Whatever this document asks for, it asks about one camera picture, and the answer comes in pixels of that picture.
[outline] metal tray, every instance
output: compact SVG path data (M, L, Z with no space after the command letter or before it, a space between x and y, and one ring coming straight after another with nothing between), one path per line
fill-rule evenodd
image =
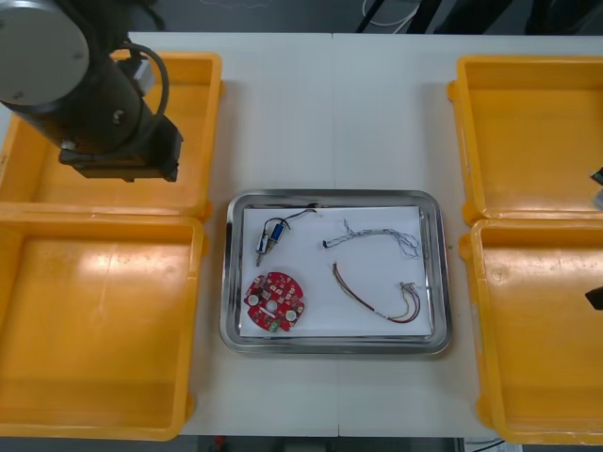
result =
M425 256L427 299L432 333L427 336L243 337L241 316L241 255L243 211L275 207L418 206ZM452 332L446 247L440 208L422 191L383 190L261 190L234 198L228 208L220 312L220 335L234 351L254 353L433 354L442 351Z

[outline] tray rim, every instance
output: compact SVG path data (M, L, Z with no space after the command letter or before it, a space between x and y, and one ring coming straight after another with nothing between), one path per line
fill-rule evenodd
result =
M283 205L290 208L291 202L298 202L300 207L305 207L311 202L337 200L338 207L395 207L404 205L418 205L417 203L399 203L400 199L414 199L422 201L422 205L429 209L425 212L430 216L426 223L430 223L428 242L431 245L432 262L431 272L437 273L431 303L433 333L430 336L349 336L349 337L275 337L243 338L239 336L233 322L236 317L237 305L240 305L240 283L238 268L240 255L237 250L242 244L241 223L242 213L250 201L254 199L274 200L275 204L259 204L270 207ZM220 337L224 344L231 350L247 353L296 353L296 354L435 354L448 345L452 334L452 320L450 313L448 290L448 263L442 214L437 201L428 193L418 190L338 190L338 189L277 189L277 190L251 190L243 192L230 202L227 213L226 240L224 247L224 266L222 272L222 298L220 306Z

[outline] red wire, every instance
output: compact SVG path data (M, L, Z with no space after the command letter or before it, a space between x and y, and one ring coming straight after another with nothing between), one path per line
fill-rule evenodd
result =
M362 300L360 297L358 297L350 289L350 287L346 284L346 282L341 277L341 274L339 273L339 269L337 268L337 262L333 263L333 275L335 276L335 279L337 280L337 282L341 285L341 287L344 289L344 291L346 291L348 293L348 295L350 297L352 297L353 299L355 299L356 301L361 303L363 306L365 306L367 309L369 309L373 313L377 314L377 311L375 310L375 308L373 308L370 304L368 304L367 302ZM413 320L415 320L416 317L418 316L418 313L421 311L421 303L420 303L420 299L417 300L418 294L411 292L411 298L413 299L413 304L415 305L415 311L413 312L413 315L411 315L408 318L402 319L402 320L398 320L395 317L387 317L387 316L385 316L384 318L386 320L389 320L390 322L400 323L400 324L410 323Z

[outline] yellow tray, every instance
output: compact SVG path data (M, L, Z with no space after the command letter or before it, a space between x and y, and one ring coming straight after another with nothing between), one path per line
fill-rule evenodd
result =
M0 435L176 436L202 245L193 218L0 213Z
M481 421L507 441L603 444L603 221L481 220L461 239Z
M465 56L448 87L464 219L603 218L603 58Z
M0 209L186 215L207 218L207 189L220 98L215 54L163 53L170 74L167 116L184 137L178 181L86 179L58 163L58 149L13 116L0 156ZM160 80L158 73L155 79ZM155 111L160 87L147 96Z

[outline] white table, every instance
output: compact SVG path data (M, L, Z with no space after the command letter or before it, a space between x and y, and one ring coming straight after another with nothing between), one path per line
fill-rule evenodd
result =
M460 55L602 55L602 38L300 34L132 36L156 50L213 51L226 97L206 230L183 433L269 436L496 436L477 420L478 376L464 264L467 231L446 83ZM0 111L0 139L8 115ZM444 214L453 339L427 358L247 356L218 333L225 209L254 188L390 188L432 194Z

